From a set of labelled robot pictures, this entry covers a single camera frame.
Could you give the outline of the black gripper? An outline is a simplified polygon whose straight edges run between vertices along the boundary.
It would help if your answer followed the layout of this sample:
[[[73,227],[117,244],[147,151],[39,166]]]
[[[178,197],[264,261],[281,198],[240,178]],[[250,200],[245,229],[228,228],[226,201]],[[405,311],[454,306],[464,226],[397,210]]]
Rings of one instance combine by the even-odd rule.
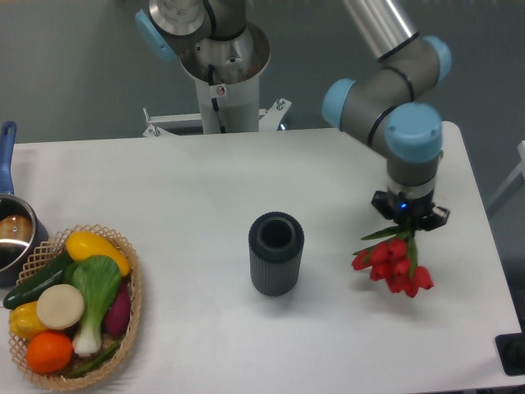
[[[415,229],[433,231],[443,227],[449,219],[450,210],[433,206],[434,190],[413,196],[408,189],[395,192],[377,190],[372,197],[372,206],[385,219],[399,224],[416,218]]]

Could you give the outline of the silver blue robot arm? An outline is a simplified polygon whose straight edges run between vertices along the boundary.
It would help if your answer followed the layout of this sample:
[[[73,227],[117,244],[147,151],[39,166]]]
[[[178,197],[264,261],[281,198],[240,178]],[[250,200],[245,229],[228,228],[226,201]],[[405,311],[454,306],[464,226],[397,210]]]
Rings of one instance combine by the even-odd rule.
[[[413,231],[442,227],[450,211],[433,202],[442,118],[417,100],[450,72],[450,49],[435,36],[421,36],[396,1],[345,6],[380,68],[365,81],[335,82],[322,116],[386,159],[387,188],[372,197],[384,218]]]

